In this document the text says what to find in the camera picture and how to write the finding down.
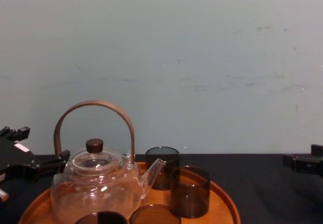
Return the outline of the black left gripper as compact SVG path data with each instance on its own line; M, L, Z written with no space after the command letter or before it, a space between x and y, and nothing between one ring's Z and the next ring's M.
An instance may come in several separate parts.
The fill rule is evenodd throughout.
M16 178L33 180L64 172L70 151L65 150L59 155L34 155L28 148L15 142L27 139L29 133L29 127L1 129L1 184Z

